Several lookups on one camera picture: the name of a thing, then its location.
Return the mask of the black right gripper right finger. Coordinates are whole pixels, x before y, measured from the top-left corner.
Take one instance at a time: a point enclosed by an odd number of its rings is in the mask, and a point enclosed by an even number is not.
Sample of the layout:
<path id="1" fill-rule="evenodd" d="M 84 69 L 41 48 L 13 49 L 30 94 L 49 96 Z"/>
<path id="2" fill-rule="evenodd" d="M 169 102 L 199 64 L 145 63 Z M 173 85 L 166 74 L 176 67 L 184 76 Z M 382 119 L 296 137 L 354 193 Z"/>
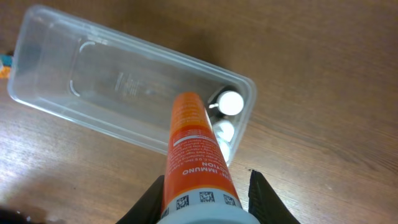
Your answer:
<path id="1" fill-rule="evenodd" d="M 251 171 L 248 197 L 248 212 L 261 224 L 300 224 L 259 171 Z"/>

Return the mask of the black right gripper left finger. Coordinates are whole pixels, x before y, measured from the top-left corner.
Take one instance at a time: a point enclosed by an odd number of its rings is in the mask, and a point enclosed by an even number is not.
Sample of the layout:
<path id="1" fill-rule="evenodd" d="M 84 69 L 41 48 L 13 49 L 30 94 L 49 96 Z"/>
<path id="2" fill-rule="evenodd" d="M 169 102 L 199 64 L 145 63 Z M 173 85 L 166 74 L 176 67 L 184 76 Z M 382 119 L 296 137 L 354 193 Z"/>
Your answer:
<path id="1" fill-rule="evenodd" d="M 160 220 L 164 175 L 160 175 L 116 224 L 155 224 Z"/>

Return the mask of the white Panadol medicine box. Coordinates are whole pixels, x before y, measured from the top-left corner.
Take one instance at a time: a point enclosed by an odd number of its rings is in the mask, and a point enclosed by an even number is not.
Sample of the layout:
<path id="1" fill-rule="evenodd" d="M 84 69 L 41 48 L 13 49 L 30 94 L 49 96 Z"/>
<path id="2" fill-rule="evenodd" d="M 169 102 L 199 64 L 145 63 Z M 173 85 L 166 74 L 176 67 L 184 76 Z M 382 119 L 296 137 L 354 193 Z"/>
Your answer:
<path id="1" fill-rule="evenodd" d="M 12 54 L 1 54 L 1 79 L 8 79 L 12 67 Z"/>

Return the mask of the black bottle white cap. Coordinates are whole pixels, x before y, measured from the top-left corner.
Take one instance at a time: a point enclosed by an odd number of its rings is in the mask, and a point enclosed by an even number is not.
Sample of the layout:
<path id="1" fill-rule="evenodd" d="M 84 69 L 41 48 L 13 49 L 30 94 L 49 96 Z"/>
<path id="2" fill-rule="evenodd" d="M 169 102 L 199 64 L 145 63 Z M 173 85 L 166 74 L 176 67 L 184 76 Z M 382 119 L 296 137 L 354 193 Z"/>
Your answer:
<path id="1" fill-rule="evenodd" d="M 212 116 L 236 116 L 244 108 L 244 98 L 236 87 L 227 85 L 210 96 L 206 107 Z"/>

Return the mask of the clear bottle white cap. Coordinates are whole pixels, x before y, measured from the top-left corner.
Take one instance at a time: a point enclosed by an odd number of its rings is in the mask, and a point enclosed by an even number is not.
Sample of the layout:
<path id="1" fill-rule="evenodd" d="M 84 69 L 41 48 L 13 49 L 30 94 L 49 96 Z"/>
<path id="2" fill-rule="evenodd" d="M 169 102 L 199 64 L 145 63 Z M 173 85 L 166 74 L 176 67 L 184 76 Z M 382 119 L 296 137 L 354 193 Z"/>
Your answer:
<path id="1" fill-rule="evenodd" d="M 213 130 L 217 138 L 218 145 L 221 149 L 222 155 L 225 161 L 228 162 L 232 152 L 231 141 L 234 136 L 234 126 L 230 121 L 222 119 L 217 121 L 213 125 Z"/>

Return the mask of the orange tube white cap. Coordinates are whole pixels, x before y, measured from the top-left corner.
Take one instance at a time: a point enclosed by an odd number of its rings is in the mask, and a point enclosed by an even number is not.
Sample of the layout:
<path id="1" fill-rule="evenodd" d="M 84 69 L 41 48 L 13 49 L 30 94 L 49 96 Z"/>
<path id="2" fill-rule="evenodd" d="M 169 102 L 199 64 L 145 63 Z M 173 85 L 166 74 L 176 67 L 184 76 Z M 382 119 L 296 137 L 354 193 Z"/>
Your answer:
<path id="1" fill-rule="evenodd" d="M 160 223 L 257 223 L 243 210 L 205 106 L 194 92 L 172 108 Z"/>

